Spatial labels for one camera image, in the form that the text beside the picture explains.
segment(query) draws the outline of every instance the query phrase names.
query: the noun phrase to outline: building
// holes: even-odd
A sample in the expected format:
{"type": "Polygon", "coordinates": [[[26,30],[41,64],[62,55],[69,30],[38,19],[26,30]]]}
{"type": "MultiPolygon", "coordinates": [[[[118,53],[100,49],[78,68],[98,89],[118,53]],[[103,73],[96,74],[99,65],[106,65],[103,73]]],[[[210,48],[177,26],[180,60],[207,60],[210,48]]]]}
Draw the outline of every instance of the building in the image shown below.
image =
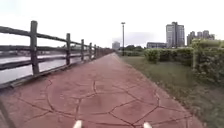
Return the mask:
{"type": "Polygon", "coordinates": [[[166,42],[167,47],[184,47],[185,46],[185,33],[184,26],[178,25],[177,22],[166,25],[166,42]]]}
{"type": "Polygon", "coordinates": [[[120,48],[120,43],[119,42],[112,43],[112,49],[119,50],[119,48],[120,48]]]}
{"type": "Polygon", "coordinates": [[[192,40],[196,37],[195,32],[192,31],[190,32],[190,34],[188,34],[187,36],[187,46],[189,46],[190,44],[192,44],[192,40]]]}
{"type": "Polygon", "coordinates": [[[203,36],[203,38],[205,38],[205,39],[209,38],[209,31],[208,31],[208,30],[204,30],[204,31],[202,32],[202,36],[203,36]]]}
{"type": "Polygon", "coordinates": [[[203,38],[203,33],[202,32],[198,32],[197,33],[197,38],[203,38]]]}
{"type": "Polygon", "coordinates": [[[146,48],[166,48],[166,43],[161,42],[148,42],[146,48]]]}
{"type": "Polygon", "coordinates": [[[208,30],[204,30],[203,32],[197,32],[197,35],[195,35],[195,32],[192,31],[187,36],[187,45],[189,46],[192,44],[193,39],[208,39],[208,40],[215,40],[214,34],[209,34],[208,30]]]}

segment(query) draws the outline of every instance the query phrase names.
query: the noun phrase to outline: railing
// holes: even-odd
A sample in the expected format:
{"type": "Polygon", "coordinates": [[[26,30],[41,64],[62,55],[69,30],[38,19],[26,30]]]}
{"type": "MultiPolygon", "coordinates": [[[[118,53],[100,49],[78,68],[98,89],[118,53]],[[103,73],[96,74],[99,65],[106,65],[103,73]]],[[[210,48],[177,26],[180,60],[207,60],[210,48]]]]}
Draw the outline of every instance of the railing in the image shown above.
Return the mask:
{"type": "Polygon", "coordinates": [[[84,61],[84,56],[88,56],[89,59],[93,59],[100,57],[102,55],[111,53],[110,49],[103,49],[97,47],[96,45],[92,46],[92,43],[89,45],[84,44],[84,39],[81,40],[81,43],[71,41],[70,33],[66,34],[66,39],[58,38],[55,36],[45,35],[37,33],[37,21],[31,21],[30,31],[18,30],[8,27],[0,26],[0,33],[6,34],[14,34],[20,36],[30,37],[30,46],[3,46],[0,45],[0,51],[27,51],[30,54],[30,60],[19,61],[19,62],[8,62],[4,64],[0,64],[0,71],[6,69],[13,69],[17,67],[22,67],[26,65],[32,65],[32,76],[39,75],[41,72],[39,70],[39,63],[52,61],[56,59],[65,59],[66,65],[70,66],[71,58],[81,58],[81,61],[84,61]],[[37,38],[55,40],[66,43],[66,47],[64,48],[55,48],[55,47],[46,47],[46,46],[38,46],[37,38]],[[62,53],[66,53],[65,57],[50,57],[50,58],[39,58],[39,51],[59,51],[62,53]],[[79,55],[72,55],[71,52],[80,53],[79,55]]]}

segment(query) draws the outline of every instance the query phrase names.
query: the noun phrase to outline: hedge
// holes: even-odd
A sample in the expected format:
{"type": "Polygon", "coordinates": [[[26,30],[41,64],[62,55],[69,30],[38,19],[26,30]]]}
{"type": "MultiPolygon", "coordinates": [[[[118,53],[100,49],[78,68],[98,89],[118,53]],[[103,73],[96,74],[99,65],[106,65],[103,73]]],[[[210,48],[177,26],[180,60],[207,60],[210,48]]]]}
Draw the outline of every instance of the hedge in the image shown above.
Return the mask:
{"type": "Polygon", "coordinates": [[[147,60],[152,62],[158,61],[179,61],[183,65],[192,65],[192,48],[179,48],[179,49],[147,49],[145,50],[147,60]]]}
{"type": "Polygon", "coordinates": [[[138,52],[138,51],[124,51],[124,55],[125,56],[141,56],[142,52],[138,52]]]}
{"type": "Polygon", "coordinates": [[[178,48],[176,50],[176,61],[185,66],[191,66],[193,63],[193,48],[178,48]]]}
{"type": "Polygon", "coordinates": [[[193,69],[203,79],[224,84],[224,48],[222,42],[193,42],[193,69]]]}
{"type": "Polygon", "coordinates": [[[160,52],[158,49],[147,49],[144,51],[146,59],[150,62],[157,63],[160,59],[160,52]]]}
{"type": "Polygon", "coordinates": [[[159,49],[160,58],[159,61],[170,61],[171,60],[171,53],[170,49],[159,49]]]}

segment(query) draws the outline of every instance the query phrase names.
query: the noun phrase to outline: tall building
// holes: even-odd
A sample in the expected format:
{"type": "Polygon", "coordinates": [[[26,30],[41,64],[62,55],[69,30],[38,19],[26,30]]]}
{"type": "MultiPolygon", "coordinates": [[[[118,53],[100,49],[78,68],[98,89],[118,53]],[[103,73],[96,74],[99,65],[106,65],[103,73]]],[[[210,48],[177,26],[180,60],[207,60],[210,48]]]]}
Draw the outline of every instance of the tall building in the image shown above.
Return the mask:
{"type": "Polygon", "coordinates": [[[177,22],[166,25],[166,42],[167,47],[183,47],[185,45],[184,26],[178,25],[177,22]]]}
{"type": "Polygon", "coordinates": [[[187,46],[192,44],[192,40],[196,37],[195,32],[192,31],[190,34],[187,35],[187,46]]]}
{"type": "Polygon", "coordinates": [[[202,32],[198,32],[197,33],[197,38],[203,38],[203,33],[202,32]]]}
{"type": "Polygon", "coordinates": [[[203,38],[209,38],[209,31],[208,30],[204,30],[203,32],[202,32],[202,35],[203,35],[203,38]]]}
{"type": "Polygon", "coordinates": [[[120,43],[119,42],[112,43],[112,49],[119,50],[119,48],[120,48],[120,43]]]}
{"type": "Polygon", "coordinates": [[[215,40],[214,34],[209,34],[208,30],[204,30],[203,32],[197,32],[197,35],[195,35],[195,32],[190,32],[187,36],[187,45],[189,46],[192,44],[193,39],[208,39],[208,40],[215,40]]]}

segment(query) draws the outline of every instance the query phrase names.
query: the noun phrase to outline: fence post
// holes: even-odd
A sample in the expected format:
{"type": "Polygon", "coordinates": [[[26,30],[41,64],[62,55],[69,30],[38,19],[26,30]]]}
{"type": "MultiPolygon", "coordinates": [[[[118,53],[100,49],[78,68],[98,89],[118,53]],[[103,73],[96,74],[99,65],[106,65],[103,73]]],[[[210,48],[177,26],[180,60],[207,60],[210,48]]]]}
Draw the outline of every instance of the fence post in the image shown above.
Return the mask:
{"type": "Polygon", "coordinates": [[[33,75],[36,75],[39,73],[39,65],[37,59],[37,21],[31,21],[30,26],[30,57],[33,75]]]}
{"type": "Polygon", "coordinates": [[[81,61],[84,60],[84,39],[81,40],[81,61]]]}
{"type": "Polygon", "coordinates": [[[89,59],[92,59],[92,43],[89,43],[89,59]]]}
{"type": "Polygon", "coordinates": [[[98,48],[97,48],[97,57],[100,57],[100,46],[98,46],[98,48]]]}
{"type": "Polygon", "coordinates": [[[67,49],[66,49],[66,64],[67,65],[70,65],[70,52],[71,52],[70,43],[71,43],[70,33],[67,33],[66,34],[66,45],[67,45],[67,49]]]}
{"type": "Polygon", "coordinates": [[[96,44],[94,45],[94,58],[96,58],[96,44]]]}

